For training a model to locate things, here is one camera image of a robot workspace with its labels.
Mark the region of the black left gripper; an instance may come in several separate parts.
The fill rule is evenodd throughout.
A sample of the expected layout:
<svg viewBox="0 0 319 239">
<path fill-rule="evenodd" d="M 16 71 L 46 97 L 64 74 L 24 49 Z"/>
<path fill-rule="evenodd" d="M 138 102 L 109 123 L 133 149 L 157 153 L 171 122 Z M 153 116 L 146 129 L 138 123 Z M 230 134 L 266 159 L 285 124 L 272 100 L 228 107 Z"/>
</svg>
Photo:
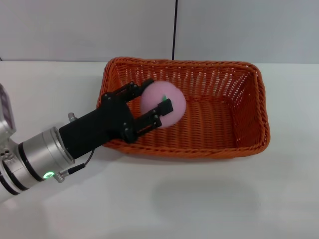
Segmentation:
<svg viewBox="0 0 319 239">
<path fill-rule="evenodd" d="M 153 79 L 147 79 L 141 85 L 130 82 L 115 90 L 114 95 L 104 96 L 94 111 L 61 127 L 59 133 L 71 157 L 77 159 L 113 139 L 136 142 L 139 137 L 162 126 L 160 116 L 173 112 L 170 99 L 136 119 L 126 103 L 140 97 L 152 83 Z"/>
</svg>

